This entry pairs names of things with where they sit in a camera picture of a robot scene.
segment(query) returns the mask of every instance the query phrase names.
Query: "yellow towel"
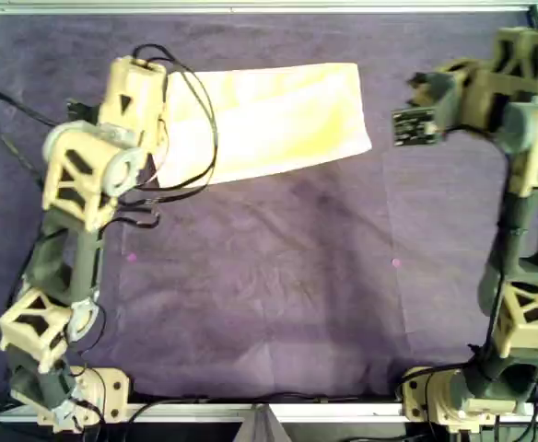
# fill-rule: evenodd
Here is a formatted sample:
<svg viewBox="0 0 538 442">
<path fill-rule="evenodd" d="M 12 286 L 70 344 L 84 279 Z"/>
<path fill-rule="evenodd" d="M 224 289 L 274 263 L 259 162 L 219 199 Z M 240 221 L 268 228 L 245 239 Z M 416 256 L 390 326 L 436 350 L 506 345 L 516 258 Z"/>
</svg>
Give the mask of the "yellow towel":
<svg viewBox="0 0 538 442">
<path fill-rule="evenodd" d="M 355 64 L 197 75 L 212 100 L 219 133 L 212 183 L 305 168 L 371 149 Z M 169 76 L 167 103 L 169 151 L 161 149 L 155 157 L 163 187 L 204 170 L 213 152 L 209 123 L 179 73 Z"/>
</svg>

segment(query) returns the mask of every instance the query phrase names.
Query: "robotic arm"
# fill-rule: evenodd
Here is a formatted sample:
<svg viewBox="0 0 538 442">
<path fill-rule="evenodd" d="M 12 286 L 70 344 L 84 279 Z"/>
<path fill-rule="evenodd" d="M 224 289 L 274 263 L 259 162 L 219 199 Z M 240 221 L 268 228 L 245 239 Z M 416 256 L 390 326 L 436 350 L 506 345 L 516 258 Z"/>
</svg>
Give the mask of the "robotic arm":
<svg viewBox="0 0 538 442">
<path fill-rule="evenodd" d="M 12 396 L 33 406 L 39 424 L 54 425 L 55 431 L 125 420 L 128 377 L 112 368 L 69 366 L 64 354 L 99 315 L 103 228 L 118 197 L 136 185 L 147 155 L 168 141 L 160 125 L 166 81 L 160 64 L 115 60 L 105 100 L 97 114 L 87 112 L 92 121 L 55 127 L 43 146 L 48 171 L 41 235 L 17 300 L 0 319 L 0 348 Z M 69 266 L 63 254 L 71 235 L 76 254 Z M 78 406 L 81 402 L 93 407 Z"/>
<path fill-rule="evenodd" d="M 493 139 L 510 165 L 479 285 L 490 316 L 485 346 L 462 368 L 416 367 L 403 377 L 408 419 L 477 433 L 521 411 L 538 385 L 538 251 L 524 250 L 538 214 L 538 30 L 502 29 L 492 62 L 458 60 L 411 84 L 416 107 L 393 114 L 396 145 L 431 145 L 464 128 Z"/>
</svg>

